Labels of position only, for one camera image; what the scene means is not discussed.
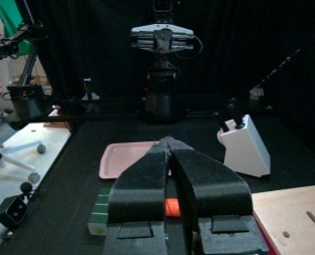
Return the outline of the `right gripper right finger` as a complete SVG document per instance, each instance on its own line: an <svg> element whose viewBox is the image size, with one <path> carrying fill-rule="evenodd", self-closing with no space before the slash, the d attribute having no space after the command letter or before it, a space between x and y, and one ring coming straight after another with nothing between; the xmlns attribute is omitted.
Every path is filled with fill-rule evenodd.
<svg viewBox="0 0 315 255"><path fill-rule="evenodd" d="M168 148L191 254L268 255L244 179L183 141L171 137Z"/></svg>

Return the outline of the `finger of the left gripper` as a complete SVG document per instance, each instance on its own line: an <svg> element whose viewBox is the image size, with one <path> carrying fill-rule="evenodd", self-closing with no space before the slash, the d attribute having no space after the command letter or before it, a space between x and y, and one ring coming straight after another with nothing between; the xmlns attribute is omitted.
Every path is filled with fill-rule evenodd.
<svg viewBox="0 0 315 255"><path fill-rule="evenodd" d="M163 52L165 54L170 53L172 48L172 36L174 36L172 30L164 29L163 30Z"/></svg>
<svg viewBox="0 0 315 255"><path fill-rule="evenodd" d="M155 30L155 49L159 54L163 52L163 42L163 32L161 30Z"/></svg>

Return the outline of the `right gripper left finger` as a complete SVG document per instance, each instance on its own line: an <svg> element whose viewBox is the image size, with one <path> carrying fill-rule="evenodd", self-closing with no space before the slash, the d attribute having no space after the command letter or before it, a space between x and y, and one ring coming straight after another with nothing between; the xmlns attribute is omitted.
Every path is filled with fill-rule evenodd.
<svg viewBox="0 0 315 255"><path fill-rule="evenodd" d="M168 255L164 227L168 158L168 142L163 138L113 185L104 255Z"/></svg>

